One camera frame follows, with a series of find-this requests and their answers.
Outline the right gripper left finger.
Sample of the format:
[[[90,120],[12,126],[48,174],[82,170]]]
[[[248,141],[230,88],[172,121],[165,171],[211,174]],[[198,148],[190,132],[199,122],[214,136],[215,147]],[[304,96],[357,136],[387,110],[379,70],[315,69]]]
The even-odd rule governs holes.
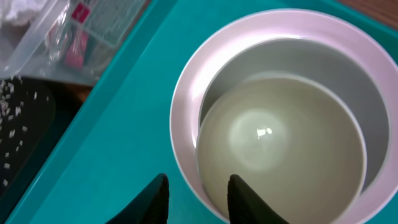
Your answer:
[[[166,224],[169,215],[169,180],[158,174],[128,205],[106,224]]]

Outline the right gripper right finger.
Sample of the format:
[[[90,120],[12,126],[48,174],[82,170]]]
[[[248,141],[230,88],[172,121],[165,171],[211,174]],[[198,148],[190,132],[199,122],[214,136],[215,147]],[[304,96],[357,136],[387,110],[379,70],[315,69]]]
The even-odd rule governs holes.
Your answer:
[[[237,174],[228,181],[230,224],[288,224]]]

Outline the white paper cup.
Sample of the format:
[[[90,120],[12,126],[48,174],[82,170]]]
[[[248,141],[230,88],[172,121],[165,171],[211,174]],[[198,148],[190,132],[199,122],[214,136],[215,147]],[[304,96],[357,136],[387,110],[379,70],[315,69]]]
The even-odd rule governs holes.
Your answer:
[[[319,83],[287,76],[222,95],[201,123],[196,157],[209,203],[226,219],[236,174],[289,223],[339,223],[367,169],[364,136],[347,105]]]

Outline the large white plate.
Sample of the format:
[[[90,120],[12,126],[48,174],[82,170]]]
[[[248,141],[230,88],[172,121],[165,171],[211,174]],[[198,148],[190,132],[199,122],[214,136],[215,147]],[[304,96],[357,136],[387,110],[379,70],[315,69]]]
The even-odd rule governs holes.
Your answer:
[[[273,9],[242,17],[210,36],[191,56],[176,84],[170,108],[170,138],[178,168],[197,199],[210,211],[206,223],[225,219],[209,203],[198,179],[195,159],[201,104],[211,79],[233,56],[267,40],[310,39],[352,58],[381,97],[387,121],[371,112],[370,97],[360,94],[353,110],[368,147],[367,186],[344,223],[364,223],[397,198],[397,59],[375,35],[335,16],[305,9]]]

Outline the pile of rice grains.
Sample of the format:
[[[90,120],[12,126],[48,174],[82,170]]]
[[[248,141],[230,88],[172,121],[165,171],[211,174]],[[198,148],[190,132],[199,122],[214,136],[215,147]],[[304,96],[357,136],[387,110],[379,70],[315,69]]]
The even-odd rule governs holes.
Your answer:
[[[1,81],[1,192],[5,192],[38,151],[55,116],[51,91],[40,81]]]

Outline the white napkin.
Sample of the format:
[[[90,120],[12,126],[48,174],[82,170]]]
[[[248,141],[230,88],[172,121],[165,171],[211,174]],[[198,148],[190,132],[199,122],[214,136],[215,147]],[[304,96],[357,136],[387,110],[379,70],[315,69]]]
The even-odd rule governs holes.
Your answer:
[[[1,26],[23,26],[33,21],[48,0],[1,0]]]

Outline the grey-rimmed white bowl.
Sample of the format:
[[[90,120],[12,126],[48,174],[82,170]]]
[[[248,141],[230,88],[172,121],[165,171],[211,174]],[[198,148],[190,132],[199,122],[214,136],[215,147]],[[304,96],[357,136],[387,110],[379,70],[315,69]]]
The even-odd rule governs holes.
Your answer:
[[[199,120],[204,120],[221,95],[242,82],[277,75],[313,80],[347,104],[366,143],[368,168],[363,189],[368,190],[388,152],[391,134],[387,108],[369,75],[353,59],[329,45],[303,39],[277,39],[243,50],[226,62],[208,85]]]

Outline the red foil snack wrapper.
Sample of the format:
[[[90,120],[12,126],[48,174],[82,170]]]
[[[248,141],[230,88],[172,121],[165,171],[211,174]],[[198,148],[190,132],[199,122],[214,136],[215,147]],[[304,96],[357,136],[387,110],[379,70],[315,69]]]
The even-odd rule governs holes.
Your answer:
[[[72,21],[82,25],[90,14],[90,8],[81,1],[72,13]],[[65,53],[64,64],[71,68],[81,70],[85,61],[85,53],[89,35],[81,27],[72,25],[71,42]]]

